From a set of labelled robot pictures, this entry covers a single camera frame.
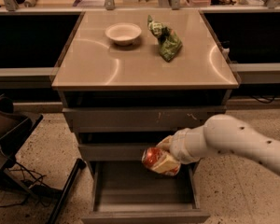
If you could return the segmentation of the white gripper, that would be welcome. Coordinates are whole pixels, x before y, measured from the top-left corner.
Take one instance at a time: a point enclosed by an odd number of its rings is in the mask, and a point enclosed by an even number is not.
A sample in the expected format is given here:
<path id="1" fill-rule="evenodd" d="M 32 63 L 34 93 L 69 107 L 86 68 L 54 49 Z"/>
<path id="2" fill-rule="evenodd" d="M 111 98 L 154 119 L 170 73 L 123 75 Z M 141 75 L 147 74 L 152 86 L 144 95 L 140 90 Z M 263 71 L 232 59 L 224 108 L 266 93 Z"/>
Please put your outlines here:
<path id="1" fill-rule="evenodd" d="M 175 157 L 163 156 L 153 166 L 152 170 L 161 175 L 176 175 L 182 164 L 197 162 L 200 158 L 194 155 L 194 148 L 200 144 L 200 135 L 192 129 L 177 131 L 173 136 L 162 139 L 157 148 L 168 151 Z"/>

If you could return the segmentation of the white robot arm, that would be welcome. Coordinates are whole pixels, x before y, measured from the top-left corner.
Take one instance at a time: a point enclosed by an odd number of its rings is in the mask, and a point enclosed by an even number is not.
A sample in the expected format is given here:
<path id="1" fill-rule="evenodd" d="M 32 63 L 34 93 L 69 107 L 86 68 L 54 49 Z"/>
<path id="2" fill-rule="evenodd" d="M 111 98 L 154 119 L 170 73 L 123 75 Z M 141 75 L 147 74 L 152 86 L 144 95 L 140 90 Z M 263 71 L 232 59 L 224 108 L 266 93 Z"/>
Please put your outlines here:
<path id="1" fill-rule="evenodd" d="M 183 164 L 232 154 L 252 160 L 280 176 L 280 141 L 229 115 L 214 115 L 203 126 L 186 128 L 157 144 Z"/>

